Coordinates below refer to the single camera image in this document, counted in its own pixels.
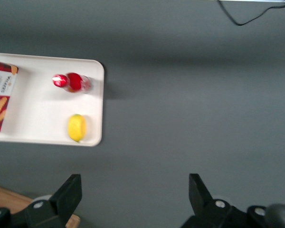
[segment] cookie image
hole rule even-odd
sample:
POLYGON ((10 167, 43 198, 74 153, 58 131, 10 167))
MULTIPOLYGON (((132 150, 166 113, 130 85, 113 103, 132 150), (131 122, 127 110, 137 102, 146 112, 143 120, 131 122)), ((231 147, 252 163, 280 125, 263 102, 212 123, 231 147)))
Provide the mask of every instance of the cookie image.
POLYGON ((10 68, 11 68, 11 73, 13 75, 17 74, 18 72, 18 67, 14 66, 14 65, 10 65, 10 68))
POLYGON ((4 119, 6 110, 3 110, 2 113, 0 113, 0 122, 4 119))
POLYGON ((3 97, 0 99, 0 112, 3 108, 3 106, 5 105, 5 103, 8 101, 7 97, 3 97))

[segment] wooden surface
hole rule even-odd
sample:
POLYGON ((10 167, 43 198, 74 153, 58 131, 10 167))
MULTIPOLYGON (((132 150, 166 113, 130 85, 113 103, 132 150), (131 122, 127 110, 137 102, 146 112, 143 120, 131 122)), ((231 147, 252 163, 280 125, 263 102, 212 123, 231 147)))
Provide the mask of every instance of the wooden surface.
MULTIPOLYGON (((22 196, 18 193, 0 187, 0 207, 8 208, 11 214, 15 214, 26 208, 32 199, 22 196)), ((78 228, 80 218, 77 215, 72 215, 66 224, 66 228, 78 228)))

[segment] black robotic claw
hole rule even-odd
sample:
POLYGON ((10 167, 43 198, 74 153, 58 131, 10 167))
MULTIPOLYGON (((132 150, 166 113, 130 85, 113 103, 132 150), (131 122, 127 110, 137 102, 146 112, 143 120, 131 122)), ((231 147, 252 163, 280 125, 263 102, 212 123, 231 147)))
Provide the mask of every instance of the black robotic claw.
POLYGON ((81 177, 73 174, 49 199, 34 200, 13 215, 0 208, 0 228, 65 228, 81 198, 81 177))
POLYGON ((213 199, 198 174, 190 174, 189 199, 195 216, 181 228, 285 228, 285 205, 251 206, 244 213, 213 199))

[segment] lemon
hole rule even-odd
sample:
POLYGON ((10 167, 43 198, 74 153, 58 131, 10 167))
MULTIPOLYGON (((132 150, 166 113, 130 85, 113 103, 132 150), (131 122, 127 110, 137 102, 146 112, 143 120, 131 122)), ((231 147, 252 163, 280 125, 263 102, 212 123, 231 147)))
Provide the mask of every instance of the lemon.
POLYGON ((82 115, 75 114, 70 117, 67 132, 71 139, 79 142, 86 135, 86 120, 82 115))

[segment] black cable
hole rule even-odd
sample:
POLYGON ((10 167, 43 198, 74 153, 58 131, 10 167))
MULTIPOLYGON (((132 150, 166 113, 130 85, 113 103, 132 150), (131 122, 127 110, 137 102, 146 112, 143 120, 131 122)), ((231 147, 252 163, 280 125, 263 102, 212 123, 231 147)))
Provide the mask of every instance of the black cable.
POLYGON ((243 26, 245 24, 248 24, 250 22, 252 22, 253 20, 255 19, 258 19, 259 17, 263 16, 268 10, 270 9, 281 9, 281 8, 285 8, 285 5, 283 6, 272 6, 272 7, 269 7, 267 8, 266 10, 264 10, 264 12, 262 12, 260 15, 258 15, 256 18, 253 18, 245 23, 238 23, 231 15, 230 13, 228 13, 228 11, 226 10, 225 6, 223 5, 222 1, 221 0, 217 0, 218 3, 219 3, 219 6, 222 8, 222 10, 224 11, 224 13, 227 15, 227 17, 237 26, 243 26))

